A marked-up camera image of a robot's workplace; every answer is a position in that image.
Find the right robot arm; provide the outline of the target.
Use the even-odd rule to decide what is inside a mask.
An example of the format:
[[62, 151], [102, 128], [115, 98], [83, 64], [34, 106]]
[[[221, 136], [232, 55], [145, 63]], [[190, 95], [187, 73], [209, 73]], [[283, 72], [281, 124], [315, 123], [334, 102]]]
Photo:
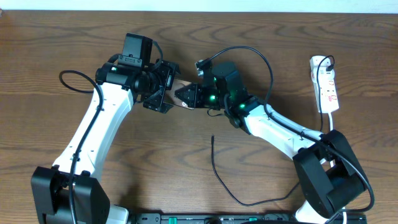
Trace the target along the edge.
[[175, 96], [190, 108], [224, 110], [235, 128], [259, 137], [294, 162], [305, 197], [295, 219], [330, 223], [347, 204], [369, 189], [368, 178], [348, 140], [337, 131], [307, 129], [248, 93], [233, 62], [199, 65], [203, 83], [190, 83]]

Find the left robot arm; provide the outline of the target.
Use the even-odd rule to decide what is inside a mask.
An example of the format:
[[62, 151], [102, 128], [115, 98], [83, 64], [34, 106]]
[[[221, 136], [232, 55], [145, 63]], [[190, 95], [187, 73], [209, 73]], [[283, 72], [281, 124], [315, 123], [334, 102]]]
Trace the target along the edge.
[[94, 79], [81, 72], [93, 90], [91, 103], [68, 146], [50, 168], [38, 166], [30, 184], [39, 223], [130, 223], [130, 211], [112, 205], [100, 181], [112, 141], [136, 104], [166, 113], [164, 101], [178, 64], [158, 58], [159, 44], [128, 33], [123, 51], [96, 71]]

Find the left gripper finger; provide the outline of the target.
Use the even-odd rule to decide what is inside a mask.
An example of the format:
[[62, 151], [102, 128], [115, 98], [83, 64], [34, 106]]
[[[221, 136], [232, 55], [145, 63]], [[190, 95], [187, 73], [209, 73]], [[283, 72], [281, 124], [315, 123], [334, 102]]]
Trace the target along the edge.
[[171, 82], [175, 76], [180, 76], [179, 64], [163, 60], [160, 64], [160, 73], [166, 82]]
[[165, 88], [160, 88], [153, 95], [147, 97], [143, 101], [143, 107], [160, 113], [167, 113], [174, 106], [170, 103], [166, 103], [164, 101], [164, 96]]

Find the Galaxy S25 Ultra smartphone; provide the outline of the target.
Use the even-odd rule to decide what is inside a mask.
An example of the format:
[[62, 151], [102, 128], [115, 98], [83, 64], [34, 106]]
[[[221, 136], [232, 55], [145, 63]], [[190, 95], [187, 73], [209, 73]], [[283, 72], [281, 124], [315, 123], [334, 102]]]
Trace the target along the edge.
[[163, 102], [172, 106], [193, 110], [196, 88], [196, 84], [175, 78], [171, 90], [165, 92]]

